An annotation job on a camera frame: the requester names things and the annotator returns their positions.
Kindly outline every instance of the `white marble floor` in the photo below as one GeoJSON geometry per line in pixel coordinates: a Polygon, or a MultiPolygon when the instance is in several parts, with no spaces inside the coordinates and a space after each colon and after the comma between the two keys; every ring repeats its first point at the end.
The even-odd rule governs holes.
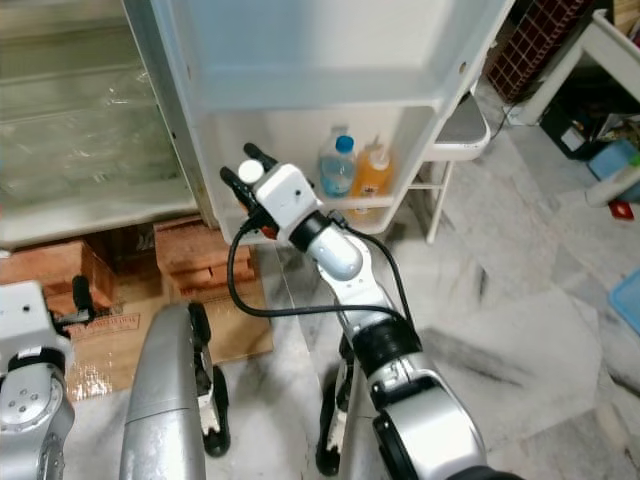
{"type": "MultiPolygon", "coordinates": [[[[486,85],[479,94],[495,127],[495,97],[486,85]]],[[[640,227],[587,207],[581,192],[594,181],[539,128],[506,127],[456,168],[435,245],[424,242],[422,194],[382,235],[425,348],[480,426],[490,462],[531,480],[639,478],[640,339],[606,295],[640,266],[640,227]]],[[[331,301],[300,254],[270,246],[260,259],[270,306],[331,301]]],[[[394,297],[383,258],[374,262],[394,297]]],[[[207,460],[212,479],[321,478],[321,385],[341,331],[328,314],[273,328],[274,353],[223,366],[232,447],[207,460]]],[[[127,400],[76,405],[65,478],[117,478],[127,400]]]]}

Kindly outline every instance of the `plastic wrap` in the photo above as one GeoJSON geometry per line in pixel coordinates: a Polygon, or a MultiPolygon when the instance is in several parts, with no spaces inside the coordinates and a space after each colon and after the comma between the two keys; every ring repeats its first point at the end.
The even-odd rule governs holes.
{"type": "Polygon", "coordinates": [[[0,123],[0,194],[34,203],[91,189],[176,178],[179,166],[143,69],[120,75],[95,106],[0,123]]]}
{"type": "MultiPolygon", "coordinates": [[[[153,251],[123,259],[118,270],[116,304],[88,326],[68,329],[75,352],[74,364],[66,376],[72,401],[131,388],[153,317],[169,303],[197,300],[204,304],[215,332],[209,343],[214,363],[273,349],[269,320],[251,317],[235,308],[226,286],[194,289],[185,296],[163,279],[153,251]]],[[[252,305],[264,307],[260,278],[240,284],[238,291],[252,305]]]]}

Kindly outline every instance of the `wheel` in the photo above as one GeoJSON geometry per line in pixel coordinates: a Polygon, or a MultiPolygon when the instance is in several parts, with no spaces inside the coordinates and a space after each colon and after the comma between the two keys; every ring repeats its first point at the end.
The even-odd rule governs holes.
{"type": "Polygon", "coordinates": [[[333,477],[338,474],[340,468],[340,454],[333,447],[327,450],[329,441],[329,429],[331,419],[336,409],[336,379],[329,382],[322,395],[322,409],[320,410],[320,439],[316,447],[316,467],[325,477],[333,477]]]}
{"type": "Polygon", "coordinates": [[[449,480],[522,480],[522,478],[507,472],[496,472],[489,467],[471,467],[456,473],[449,480]]]}
{"type": "Polygon", "coordinates": [[[227,382],[220,367],[213,367],[213,402],[218,409],[218,421],[220,431],[209,429],[209,433],[202,435],[204,450],[212,457],[221,457],[229,450],[231,445],[231,435],[229,433],[229,421],[227,410],[229,409],[229,394],[227,393],[227,382]]]}

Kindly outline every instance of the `white bottle cap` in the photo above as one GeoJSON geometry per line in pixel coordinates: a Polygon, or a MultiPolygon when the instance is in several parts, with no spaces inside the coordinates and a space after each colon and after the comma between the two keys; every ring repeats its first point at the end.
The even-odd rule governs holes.
{"type": "Polygon", "coordinates": [[[238,176],[247,185],[253,185],[264,175],[264,167],[262,164],[250,158],[240,164],[238,168],[238,176]]]}

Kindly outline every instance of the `cardboard box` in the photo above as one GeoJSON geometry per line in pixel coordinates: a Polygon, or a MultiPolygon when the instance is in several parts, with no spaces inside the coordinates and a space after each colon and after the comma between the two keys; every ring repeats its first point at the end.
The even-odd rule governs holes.
{"type": "Polygon", "coordinates": [[[23,250],[0,259],[0,284],[37,280],[57,314],[76,311],[71,288],[76,275],[87,277],[96,305],[112,305],[115,276],[82,240],[23,250]]]}
{"type": "MultiPolygon", "coordinates": [[[[116,303],[108,315],[87,327],[69,328],[76,360],[67,372],[67,390],[74,401],[130,388],[154,315],[172,301],[186,301],[163,280],[153,252],[126,259],[117,272],[116,303]]],[[[264,305],[259,278],[242,284],[242,288],[250,293],[251,302],[264,305]]],[[[209,348],[213,361],[222,363],[270,352],[273,339],[269,321],[235,308],[226,286],[213,290],[209,291],[213,296],[205,303],[212,330],[209,348]]]]}
{"type": "MultiPolygon", "coordinates": [[[[233,264],[233,276],[237,283],[255,280],[256,275],[248,260],[238,260],[233,264]]],[[[169,275],[177,289],[209,288],[227,284],[227,266],[209,267],[192,272],[177,272],[169,275]]]]}
{"type": "MultiPolygon", "coordinates": [[[[166,275],[227,264],[229,246],[222,233],[207,227],[199,217],[157,223],[154,231],[158,268],[166,275]]],[[[249,257],[249,247],[240,247],[235,261],[249,257]]]]}

